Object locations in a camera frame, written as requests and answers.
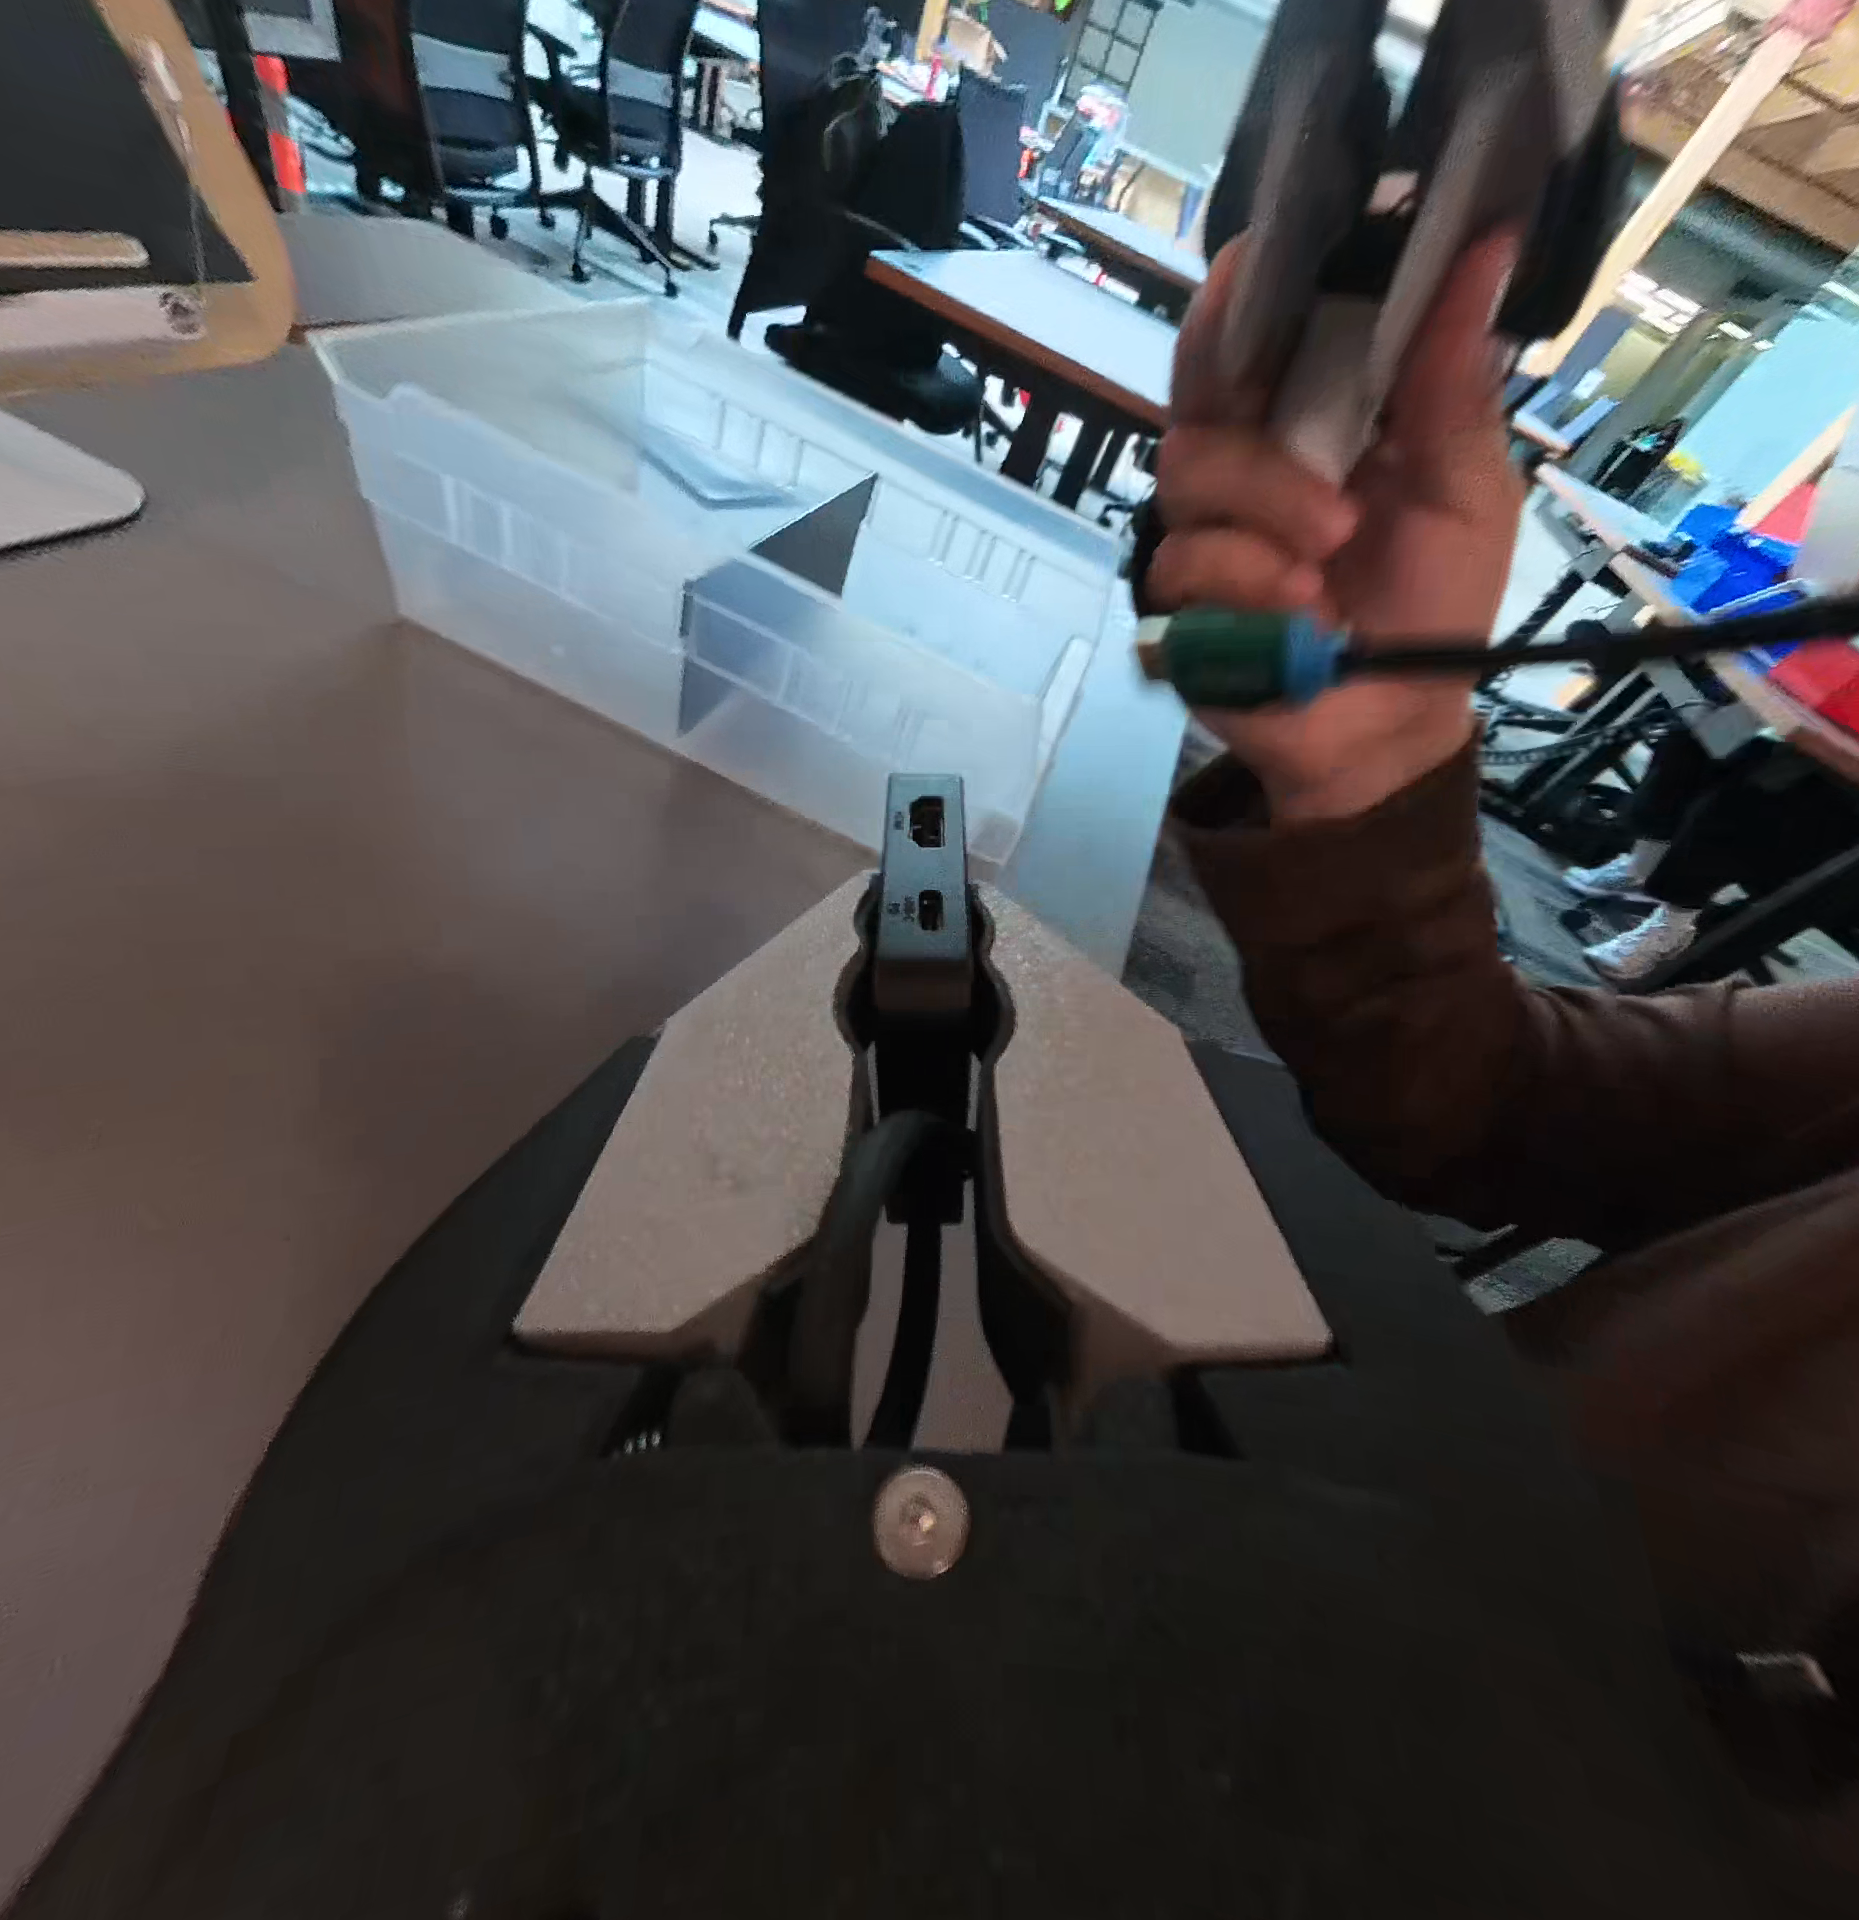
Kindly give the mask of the blue storage bins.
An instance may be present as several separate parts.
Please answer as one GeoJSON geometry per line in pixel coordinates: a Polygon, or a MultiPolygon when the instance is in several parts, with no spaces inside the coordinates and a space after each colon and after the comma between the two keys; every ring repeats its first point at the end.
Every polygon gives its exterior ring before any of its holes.
{"type": "Polygon", "coordinates": [[[1729,500],[1699,502],[1671,529],[1687,543],[1671,577],[1671,596],[1689,612],[1707,614],[1767,593],[1789,577],[1797,545],[1743,526],[1729,500]]]}

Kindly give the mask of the clear plastic bin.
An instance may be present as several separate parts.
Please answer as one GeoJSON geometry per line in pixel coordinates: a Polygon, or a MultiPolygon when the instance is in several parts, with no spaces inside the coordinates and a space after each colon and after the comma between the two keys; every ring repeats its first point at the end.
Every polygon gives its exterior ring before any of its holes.
{"type": "Polygon", "coordinates": [[[876,851],[894,774],[964,781],[972,868],[1124,973],[1182,712],[1136,684],[1116,543],[666,300],[318,336],[400,610],[876,851]],[[878,477],[794,710],[678,736],[686,582],[878,477]]]}

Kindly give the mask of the person's brown shirt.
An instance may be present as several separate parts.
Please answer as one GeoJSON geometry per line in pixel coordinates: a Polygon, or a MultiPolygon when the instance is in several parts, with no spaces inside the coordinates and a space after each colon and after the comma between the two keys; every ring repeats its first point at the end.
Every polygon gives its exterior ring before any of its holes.
{"type": "Polygon", "coordinates": [[[1631,1496],[1671,1633],[1717,1673],[1805,1656],[1831,1695],[1715,1725],[1785,1839],[1859,1893],[1859,1158],[1546,1178],[1476,1205],[1599,1258],[1518,1345],[1631,1496]]]}

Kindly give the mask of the long office desk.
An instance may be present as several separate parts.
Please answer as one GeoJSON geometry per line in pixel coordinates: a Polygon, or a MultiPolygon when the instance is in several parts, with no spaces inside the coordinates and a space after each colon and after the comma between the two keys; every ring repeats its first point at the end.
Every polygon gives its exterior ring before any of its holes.
{"type": "MultiPolygon", "coordinates": [[[[1593,580],[1599,572],[1611,570],[1621,582],[1623,609],[1615,621],[1623,628],[1641,623],[1641,609],[1653,618],[1687,618],[1685,606],[1671,596],[1667,580],[1643,565],[1637,553],[1641,540],[1659,537],[1653,520],[1577,482],[1553,464],[1542,464],[1536,471],[1536,486],[1587,534],[1591,551],[1577,565],[1581,572],[1593,580]]],[[[1765,672],[1749,667],[1741,655],[1713,655],[1709,672],[1761,728],[1859,786],[1859,736],[1795,701],[1765,672]]]]}

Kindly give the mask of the group of black office chairs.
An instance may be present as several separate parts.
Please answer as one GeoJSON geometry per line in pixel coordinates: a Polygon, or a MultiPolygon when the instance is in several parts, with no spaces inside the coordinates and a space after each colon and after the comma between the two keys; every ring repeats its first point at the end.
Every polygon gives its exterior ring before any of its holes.
{"type": "MultiPolygon", "coordinates": [[[[518,264],[594,285],[600,298],[676,300],[714,252],[674,236],[702,135],[686,74],[702,5],[578,5],[540,25],[530,5],[336,5],[342,56],[292,62],[292,90],[348,143],[352,204],[446,220],[466,242],[488,224],[518,264]]],[[[878,251],[968,242],[962,95],[896,104],[868,25],[884,41],[918,5],[756,5],[744,56],[760,81],[750,252],[722,322],[770,325],[790,368],[934,436],[986,427],[986,380],[946,327],[866,274],[878,251]]]]}

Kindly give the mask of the red storage bin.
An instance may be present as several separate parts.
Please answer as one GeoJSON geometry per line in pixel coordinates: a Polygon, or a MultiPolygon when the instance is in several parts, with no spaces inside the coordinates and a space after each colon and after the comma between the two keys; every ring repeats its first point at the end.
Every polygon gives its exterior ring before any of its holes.
{"type": "Polygon", "coordinates": [[[1859,738],[1859,638],[1795,644],[1769,667],[1767,682],[1859,738]]]}

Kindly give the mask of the silver computer monitor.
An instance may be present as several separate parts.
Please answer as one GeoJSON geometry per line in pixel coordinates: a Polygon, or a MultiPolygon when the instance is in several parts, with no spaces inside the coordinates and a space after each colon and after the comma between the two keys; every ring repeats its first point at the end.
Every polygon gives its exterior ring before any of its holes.
{"type": "Polygon", "coordinates": [[[122,468],[2,405],[244,368],[296,318],[242,13],[212,6],[224,99],[174,5],[0,5],[0,559],[112,532],[122,468]]]}

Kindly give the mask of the person's right hand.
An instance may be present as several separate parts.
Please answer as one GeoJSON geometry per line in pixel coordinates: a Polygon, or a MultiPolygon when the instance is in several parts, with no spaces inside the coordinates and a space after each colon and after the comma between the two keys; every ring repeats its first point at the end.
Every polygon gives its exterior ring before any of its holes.
{"type": "MultiPolygon", "coordinates": [[[[1266,430],[1268,403],[1226,367],[1228,272],[1214,262],[1180,331],[1158,451],[1162,539],[1148,612],[1312,612],[1376,644],[1478,638],[1508,587],[1522,492],[1500,396],[1496,318],[1520,257],[1498,228],[1456,258],[1406,350],[1376,441],[1342,485],[1266,430]]],[[[1346,820],[1474,749],[1458,681],[1360,681],[1304,709],[1210,718],[1276,825],[1346,820]]]]}

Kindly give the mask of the dark bin divider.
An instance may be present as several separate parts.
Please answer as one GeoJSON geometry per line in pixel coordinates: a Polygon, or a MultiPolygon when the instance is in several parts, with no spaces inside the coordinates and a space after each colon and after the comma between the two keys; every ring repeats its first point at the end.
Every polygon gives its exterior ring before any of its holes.
{"type": "Polygon", "coordinates": [[[740,697],[794,710],[798,668],[820,661],[844,610],[858,537],[878,486],[866,474],[812,511],[686,582],[678,637],[678,736],[740,697]]]}

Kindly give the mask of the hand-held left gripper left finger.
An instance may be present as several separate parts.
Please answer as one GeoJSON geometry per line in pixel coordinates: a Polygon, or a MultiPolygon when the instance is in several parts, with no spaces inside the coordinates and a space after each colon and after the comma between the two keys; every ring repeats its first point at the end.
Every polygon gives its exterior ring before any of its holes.
{"type": "Polygon", "coordinates": [[[830,893],[664,1025],[516,1314],[526,1350],[630,1364],[744,1355],[870,1115],[846,996],[872,880],[830,893]]]}

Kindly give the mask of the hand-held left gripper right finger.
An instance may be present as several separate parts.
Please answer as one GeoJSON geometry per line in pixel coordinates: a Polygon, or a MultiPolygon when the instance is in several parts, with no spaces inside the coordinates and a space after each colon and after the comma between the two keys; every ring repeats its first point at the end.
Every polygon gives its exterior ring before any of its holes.
{"type": "Polygon", "coordinates": [[[1000,888],[990,1122],[1010,1255],[1062,1314],[1062,1396],[1308,1367],[1332,1331],[1182,1032],[1000,888]]]}

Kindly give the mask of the dark wooden office desk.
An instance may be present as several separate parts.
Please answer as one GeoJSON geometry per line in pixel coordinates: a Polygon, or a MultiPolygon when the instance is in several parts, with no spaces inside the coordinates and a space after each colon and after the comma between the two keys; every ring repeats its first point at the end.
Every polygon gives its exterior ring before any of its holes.
{"type": "Polygon", "coordinates": [[[1112,446],[1168,425],[1178,331],[1028,251],[868,252],[866,279],[924,314],[942,340],[1028,405],[1002,477],[1038,486],[1060,423],[1078,436],[1054,500],[1074,511],[1112,446]]]}

